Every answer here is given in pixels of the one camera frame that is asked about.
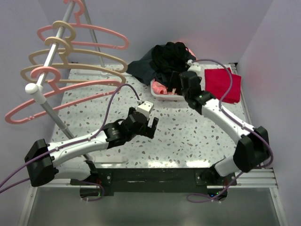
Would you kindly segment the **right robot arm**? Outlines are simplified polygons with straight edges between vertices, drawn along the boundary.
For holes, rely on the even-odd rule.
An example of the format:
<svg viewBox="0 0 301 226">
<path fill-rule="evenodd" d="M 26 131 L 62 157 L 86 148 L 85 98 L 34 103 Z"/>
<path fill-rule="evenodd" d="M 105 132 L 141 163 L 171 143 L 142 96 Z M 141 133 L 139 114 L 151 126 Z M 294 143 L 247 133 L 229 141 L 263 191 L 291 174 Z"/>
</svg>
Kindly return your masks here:
<svg viewBox="0 0 301 226">
<path fill-rule="evenodd" d="M 220 105 L 212 93 L 202 90 L 201 78 L 195 72 L 174 72 L 172 83 L 191 109 L 213 121 L 236 145 L 232 157 L 216 162 L 201 173 L 202 181 L 220 185 L 229 174 L 238 171 L 247 173 L 272 158 L 267 130 L 264 127 L 255 128 Z"/>
</svg>

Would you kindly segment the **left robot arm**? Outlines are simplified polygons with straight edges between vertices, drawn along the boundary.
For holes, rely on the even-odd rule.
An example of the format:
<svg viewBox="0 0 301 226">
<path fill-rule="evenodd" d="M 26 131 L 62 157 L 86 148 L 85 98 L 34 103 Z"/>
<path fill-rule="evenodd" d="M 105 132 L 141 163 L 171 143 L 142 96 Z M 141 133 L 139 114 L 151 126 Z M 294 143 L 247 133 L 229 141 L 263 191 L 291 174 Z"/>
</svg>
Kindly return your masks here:
<svg viewBox="0 0 301 226">
<path fill-rule="evenodd" d="M 92 185 L 97 181 L 94 160 L 75 161 L 74 158 L 95 151 L 122 146 L 136 136 L 154 138 L 159 119 L 149 127 L 149 114 L 131 107 L 128 116 L 103 126 L 92 136 L 81 136 L 61 143 L 35 141 L 24 158 L 30 183 L 43 186 L 54 179 L 77 179 Z"/>
</svg>

